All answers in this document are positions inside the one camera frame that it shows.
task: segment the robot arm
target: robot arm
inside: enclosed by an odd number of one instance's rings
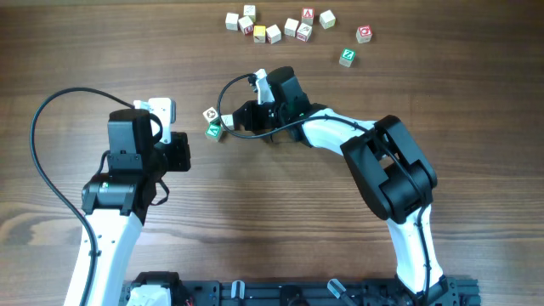
[[[109,172],[94,175],[82,191],[82,210],[98,238],[99,253],[86,305],[118,304],[128,260],[156,196],[156,183],[165,188],[162,176],[166,172],[190,169],[187,135],[170,132],[175,102],[159,98],[134,101],[134,105],[136,109],[110,114]],[[84,230],[65,306],[78,305],[82,299],[89,254]]]
[[[291,67],[280,68],[268,75],[260,70],[254,79],[250,79],[250,84],[257,89],[259,99],[246,102],[234,113],[235,126],[259,130],[301,122],[288,129],[295,141],[343,156],[368,207],[386,220],[397,256],[398,279],[414,300],[422,299],[428,281],[431,288],[428,302],[434,300],[439,292],[433,286],[439,286],[437,284],[444,278],[434,254],[429,224],[431,191],[437,179],[405,125],[395,116],[386,116],[378,122],[361,121],[338,115],[324,105],[311,105]],[[269,96],[273,99],[262,99]],[[323,116],[331,119],[311,119]],[[335,117],[364,129],[334,120]],[[389,154],[397,155],[399,163],[383,168],[379,161],[386,156],[384,148]],[[405,176],[406,173],[418,190]],[[422,209],[425,210],[418,220]],[[431,266],[429,279],[426,276],[425,249]]]

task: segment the yellow block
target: yellow block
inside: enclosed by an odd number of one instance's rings
[[[264,25],[255,25],[253,29],[253,35],[257,37],[262,37],[266,35],[266,26]]]

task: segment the toy block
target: toy block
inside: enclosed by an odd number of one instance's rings
[[[215,123],[210,123],[210,125],[207,127],[206,137],[208,139],[219,141],[222,135],[223,129],[219,125]]]
[[[314,8],[303,8],[302,23],[309,26],[314,24]]]
[[[253,41],[255,43],[266,43],[266,26],[255,25],[253,27]]]
[[[257,10],[255,9],[255,5],[244,5],[244,16],[249,17],[249,19],[255,22],[257,18]]]
[[[320,15],[320,23],[323,26],[323,29],[328,29],[331,26],[334,26],[334,24],[337,22],[337,18],[334,17],[334,14],[329,9],[326,12],[321,13]]]
[[[357,42],[368,43],[372,38],[372,29],[369,25],[360,26],[357,29]]]
[[[224,23],[227,25],[227,30],[238,31],[238,14],[227,13]]]
[[[351,64],[354,62],[354,59],[355,59],[355,51],[346,48],[342,51],[342,56],[340,56],[339,63],[340,65],[345,65],[346,67],[350,67]]]
[[[238,19],[238,26],[240,26],[240,30],[244,35],[253,32],[253,21],[247,16]]]
[[[218,113],[213,107],[210,107],[209,109],[204,110],[202,115],[204,116],[204,118],[206,118],[206,121],[208,123],[214,123],[219,119]]]
[[[303,42],[307,42],[310,35],[312,35],[312,26],[301,24],[297,31],[297,39],[300,39]]]
[[[297,35],[298,20],[287,18],[284,33],[288,36],[295,37]]]
[[[266,28],[266,38],[270,43],[277,43],[281,40],[281,31],[277,25]]]
[[[232,115],[221,115],[224,125],[231,130],[235,129],[235,120]]]

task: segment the metal bracket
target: metal bracket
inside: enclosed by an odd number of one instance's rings
[[[429,291],[428,305],[479,306],[482,303],[477,280],[444,277]],[[365,306],[419,306],[422,304],[421,293],[418,293],[417,297],[411,296],[397,279],[364,280],[361,296]]]
[[[326,284],[326,288],[334,295],[337,299],[342,300],[348,306],[357,306],[354,300],[349,297],[346,293],[346,288],[342,285],[340,280],[332,279]]]
[[[235,280],[232,282],[232,289],[230,289],[230,298],[244,299],[246,295],[246,283],[241,280]]]
[[[255,81],[255,86],[257,86],[257,103],[261,105],[264,103],[275,102],[274,95],[272,94],[269,83],[266,80],[266,71],[264,69],[259,69],[257,72],[255,72],[255,77],[257,77],[257,80]]]
[[[161,119],[162,124],[162,139],[161,142],[168,145],[172,142],[170,135],[170,124],[176,122],[176,101],[169,98],[152,98],[149,101],[134,101],[136,109],[148,110]],[[153,135],[159,132],[159,126],[151,121],[151,129]]]

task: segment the wooden table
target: wooden table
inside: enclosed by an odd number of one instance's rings
[[[0,9],[0,305],[64,300],[81,225],[38,177],[28,131],[40,103],[73,86],[172,97],[173,127],[189,135],[192,168],[166,175],[170,201],[150,209],[127,279],[392,277],[386,224],[342,157],[287,138],[204,136],[201,113],[230,79],[283,65],[312,102],[359,119],[395,114],[411,130],[439,176],[431,219],[446,274],[477,278],[485,305],[544,304],[544,3],[311,4],[332,9],[336,26],[276,45],[224,29],[241,3]],[[259,24],[282,29],[304,3],[257,5]],[[359,45],[364,24],[375,35]],[[357,52],[352,68],[338,64],[344,48]],[[249,99],[236,84],[224,111]],[[77,206],[119,108],[74,93],[40,117],[42,164]]]

